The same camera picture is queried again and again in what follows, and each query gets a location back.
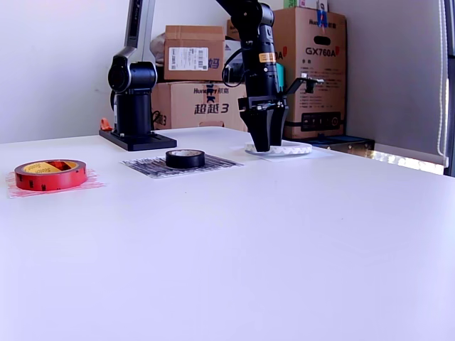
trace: sticker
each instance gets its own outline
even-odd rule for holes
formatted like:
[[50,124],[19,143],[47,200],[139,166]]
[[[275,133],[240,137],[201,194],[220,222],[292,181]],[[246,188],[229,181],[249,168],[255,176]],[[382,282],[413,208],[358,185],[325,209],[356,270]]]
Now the sticker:
[[277,59],[275,58],[275,54],[273,52],[268,52],[268,53],[260,53],[259,61],[261,63],[276,63]]
[[114,96],[114,124],[117,125],[117,96]]
[[26,173],[59,173],[76,168],[77,164],[71,161],[48,161],[31,163],[23,168]]
[[170,176],[186,175],[194,173],[205,173],[218,171],[224,168],[241,167],[241,163],[231,161],[217,156],[205,155],[205,165],[197,168],[178,169],[170,168],[166,165],[166,158],[138,158],[136,160],[122,161],[124,165],[149,176],[150,178],[160,179]]
[[169,71],[208,71],[208,48],[169,48]]

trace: white wall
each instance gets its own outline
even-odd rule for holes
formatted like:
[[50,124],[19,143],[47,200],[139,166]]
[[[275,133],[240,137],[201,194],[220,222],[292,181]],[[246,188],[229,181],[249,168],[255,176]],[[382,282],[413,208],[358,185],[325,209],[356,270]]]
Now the white wall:
[[[282,1],[270,1],[274,9]],[[121,50],[129,0],[2,1],[0,143],[97,134],[112,121],[107,72]],[[215,0],[156,0],[166,24],[222,25]]]
[[441,163],[426,155],[437,153],[439,128],[438,0],[399,3],[331,2],[348,21],[347,132],[398,147],[401,156],[418,151],[419,159]]

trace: red tape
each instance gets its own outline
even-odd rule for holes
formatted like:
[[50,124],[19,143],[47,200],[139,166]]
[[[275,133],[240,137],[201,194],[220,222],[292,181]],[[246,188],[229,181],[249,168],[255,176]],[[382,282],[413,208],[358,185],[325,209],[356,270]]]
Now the red tape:
[[14,170],[16,185],[22,190],[64,190],[87,180],[87,166],[76,160],[47,160],[23,164]]

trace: black electrical tape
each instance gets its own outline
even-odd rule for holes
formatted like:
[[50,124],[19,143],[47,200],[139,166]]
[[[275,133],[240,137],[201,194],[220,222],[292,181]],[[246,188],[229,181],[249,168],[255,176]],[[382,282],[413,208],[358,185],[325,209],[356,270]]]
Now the black electrical tape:
[[205,153],[192,149],[179,149],[166,153],[166,166],[171,168],[188,169],[203,167],[205,165]]

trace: white table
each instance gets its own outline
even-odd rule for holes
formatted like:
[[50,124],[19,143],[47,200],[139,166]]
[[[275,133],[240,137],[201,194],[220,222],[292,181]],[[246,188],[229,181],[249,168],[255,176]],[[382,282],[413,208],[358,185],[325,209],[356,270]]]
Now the white table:
[[242,168],[152,180],[98,136],[0,145],[2,176],[75,158],[104,188],[0,197],[1,341],[454,341],[455,180],[246,133],[162,134]]

